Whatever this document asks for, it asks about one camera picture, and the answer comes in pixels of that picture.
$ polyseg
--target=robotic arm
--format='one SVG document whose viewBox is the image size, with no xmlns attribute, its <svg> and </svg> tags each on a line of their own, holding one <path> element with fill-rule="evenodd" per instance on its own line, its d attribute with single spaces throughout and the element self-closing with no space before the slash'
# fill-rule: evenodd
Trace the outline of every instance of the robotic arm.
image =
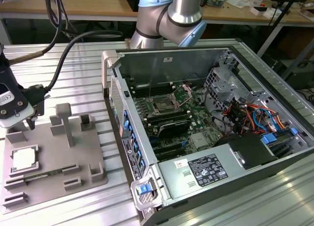
<svg viewBox="0 0 314 226">
<path fill-rule="evenodd" d="M 140 0 L 131 49 L 163 47 L 166 38 L 179 47 L 193 46 L 202 36 L 201 0 Z"/>
<path fill-rule="evenodd" d="M 11 0 L 0 0 L 0 3 L 8 1 Z M 61 9 L 61 0 L 56 2 L 59 5 L 58 9 Z M 136 32 L 131 39 L 130 48 L 160 48 L 163 46 L 163 37 L 180 47 L 193 46 L 206 28 L 206 23 L 202 21 L 200 2 L 201 0 L 140 0 Z M 51 17 L 50 0 L 46 0 L 46 5 Z M 61 10 L 58 13 L 58 19 L 61 20 Z M 62 21 L 54 24 L 58 28 L 56 39 L 62 28 Z M 68 51 L 81 37 L 97 33 L 107 34 L 107 37 L 110 37 L 110 34 L 111 37 L 120 37 L 116 31 L 108 30 L 86 32 L 75 37 L 64 51 L 53 77 L 53 83 L 48 87 L 34 85 L 25 89 L 19 85 L 10 68 L 13 62 L 5 58 L 3 46 L 0 44 L 0 126 L 11 128 L 26 120 L 30 129 L 34 129 L 37 116 L 44 115 L 44 99 L 48 97 L 47 92 L 57 80 Z M 55 39 L 43 51 L 15 59 L 15 63 L 43 55 L 53 47 Z"/>
</svg>

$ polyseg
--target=gray 3d-printed holder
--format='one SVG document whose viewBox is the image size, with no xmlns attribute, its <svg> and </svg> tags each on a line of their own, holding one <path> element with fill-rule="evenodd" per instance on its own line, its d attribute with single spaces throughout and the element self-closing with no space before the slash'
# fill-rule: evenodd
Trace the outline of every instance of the gray 3d-printed holder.
<svg viewBox="0 0 314 226">
<path fill-rule="evenodd" d="M 29 149 L 29 148 L 34 148 L 35 151 L 35 156 L 38 154 L 39 148 L 38 145 L 31 145 L 31 146 L 26 146 L 26 147 L 22 147 L 22 148 L 17 148 L 17 149 L 12 149 L 12 153 L 11 153 L 11 158 L 13 158 L 14 152 L 18 151 L 18 150 L 23 150 L 23 149 Z M 10 177 L 16 177 L 16 176 L 21 176 L 30 172 L 34 172 L 40 169 L 40 165 L 39 165 L 39 161 L 36 161 L 35 164 L 27 169 L 22 169 L 20 171 L 12 171 L 11 168 L 11 173 L 9 174 Z"/>
<path fill-rule="evenodd" d="M 99 169 L 91 169 L 90 165 L 88 165 L 88 172 L 89 172 L 89 180 L 94 183 L 97 181 L 101 181 L 106 177 L 106 173 L 103 169 L 103 164 L 99 162 Z"/>
<path fill-rule="evenodd" d="M 27 131 L 27 128 L 23 122 L 20 122 L 7 131 L 6 138 L 11 144 L 27 141 L 23 131 Z"/>
<path fill-rule="evenodd" d="M 24 186 L 26 186 L 26 182 L 24 181 L 24 175 L 10 178 L 4 181 L 4 188 L 6 190 L 11 190 Z"/>
<path fill-rule="evenodd" d="M 68 148 L 68 136 L 65 132 L 57 136 L 53 136 L 51 132 L 52 126 L 63 125 L 61 118 L 63 115 L 60 113 L 58 115 L 60 118 L 51 117 L 52 123 L 37 125 L 34 131 L 23 131 L 27 142 L 10 143 L 8 138 L 5 139 L 3 174 L 2 181 L 0 180 L 3 183 L 1 185 L 2 202 L 4 198 L 20 192 L 24 192 L 29 200 L 27 203 L 11 205 L 7 208 L 0 206 L 3 213 L 23 209 L 108 182 L 102 148 L 95 126 L 91 130 L 82 132 L 81 119 L 67 119 L 75 143 L 75 147 Z M 39 151 L 36 152 L 36 161 L 39 161 L 40 169 L 10 178 L 9 174 L 13 166 L 12 150 L 35 145 L 39 147 Z M 75 188 L 65 190 L 63 181 L 78 176 L 82 185 L 75 184 Z"/>
<path fill-rule="evenodd" d="M 65 191 L 69 191 L 71 189 L 81 187 L 82 186 L 82 181 L 80 177 L 75 177 L 75 178 L 70 178 L 65 181 L 63 181 L 63 187 Z"/>
<path fill-rule="evenodd" d="M 86 113 L 86 114 L 81 114 L 79 116 L 80 120 L 80 129 L 81 131 L 86 131 L 86 130 L 91 130 L 95 127 L 95 122 L 93 117 Z"/>
<path fill-rule="evenodd" d="M 80 171 L 80 168 L 78 164 L 68 165 L 62 168 L 62 173 L 64 175 L 73 174 L 79 171 Z"/>
<path fill-rule="evenodd" d="M 71 111 L 71 105 L 69 103 L 62 103 L 62 104 L 57 104 L 55 106 L 55 112 L 56 116 L 63 121 L 65 133 L 67 135 L 69 147 L 73 147 L 75 145 L 73 136 L 72 136 L 72 131 L 71 131 L 71 126 L 69 122 L 69 117 L 72 116 L 72 111 Z"/>
<path fill-rule="evenodd" d="M 4 198 L 2 205 L 6 208 L 27 202 L 27 194 L 24 192 L 12 194 Z"/>
</svg>

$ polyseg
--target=sticker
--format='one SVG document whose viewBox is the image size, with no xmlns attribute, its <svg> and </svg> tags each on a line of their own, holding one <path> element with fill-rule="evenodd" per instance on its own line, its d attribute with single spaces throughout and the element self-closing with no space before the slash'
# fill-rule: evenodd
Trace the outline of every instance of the sticker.
<svg viewBox="0 0 314 226">
<path fill-rule="evenodd" d="M 205 187 L 228 177 L 225 169 L 214 153 L 189 161 L 188 165 L 190 166 L 198 185 L 201 187 Z"/>
<path fill-rule="evenodd" d="M 174 163 L 175 163 L 175 165 L 176 165 L 176 167 L 178 169 L 178 168 L 187 166 L 187 159 L 182 159 L 182 160 L 179 160 L 179 161 L 175 161 Z"/>
<path fill-rule="evenodd" d="M 5 105 L 14 100 L 14 95 L 11 91 L 7 91 L 0 95 L 0 106 Z"/>
<path fill-rule="evenodd" d="M 163 59 L 163 62 L 164 62 L 164 63 L 172 62 L 172 57 L 171 57 L 171 58 L 164 58 L 164 59 Z"/>
</svg>

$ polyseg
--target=blue wire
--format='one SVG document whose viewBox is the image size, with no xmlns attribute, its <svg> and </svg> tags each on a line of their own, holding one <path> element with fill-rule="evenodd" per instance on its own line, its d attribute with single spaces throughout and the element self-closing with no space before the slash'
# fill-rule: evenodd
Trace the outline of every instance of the blue wire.
<svg viewBox="0 0 314 226">
<path fill-rule="evenodd" d="M 255 124 L 256 124 L 257 126 L 259 126 L 260 128 L 262 128 L 263 130 L 265 130 L 265 131 L 267 132 L 267 129 L 266 129 L 264 126 L 260 125 L 260 124 L 257 122 L 257 120 L 256 120 L 255 114 L 256 114 L 256 111 L 257 111 L 257 110 L 262 110 L 262 111 L 266 112 L 266 113 L 269 115 L 269 117 L 271 118 L 271 121 L 272 121 L 272 123 L 274 124 L 274 126 L 276 127 L 276 129 L 277 129 L 277 130 L 281 130 L 280 127 L 277 125 L 277 123 L 275 123 L 275 121 L 274 121 L 272 115 L 270 114 L 270 112 L 267 111 L 267 110 L 264 109 L 264 108 L 257 108 L 257 109 L 255 109 L 255 111 L 253 112 L 253 120 L 254 120 L 254 122 L 255 122 Z"/>
</svg>

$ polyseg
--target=white sticker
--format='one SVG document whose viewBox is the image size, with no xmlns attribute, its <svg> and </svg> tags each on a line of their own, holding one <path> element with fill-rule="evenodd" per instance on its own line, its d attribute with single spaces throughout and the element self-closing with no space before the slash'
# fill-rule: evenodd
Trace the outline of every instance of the white sticker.
<svg viewBox="0 0 314 226">
<path fill-rule="evenodd" d="M 11 93 L 11 91 L 7 91 L 0 95 L 0 106 L 5 105 L 11 101 L 14 100 L 14 95 Z"/>
<path fill-rule="evenodd" d="M 172 62 L 172 57 L 171 57 L 171 58 L 164 58 L 164 59 L 163 59 L 163 62 L 164 62 L 164 63 Z"/>
<path fill-rule="evenodd" d="M 179 161 L 175 161 L 174 163 L 175 163 L 175 165 L 176 165 L 176 167 L 178 169 L 178 168 L 187 166 L 187 159 L 182 159 L 182 160 L 179 160 Z"/>
</svg>

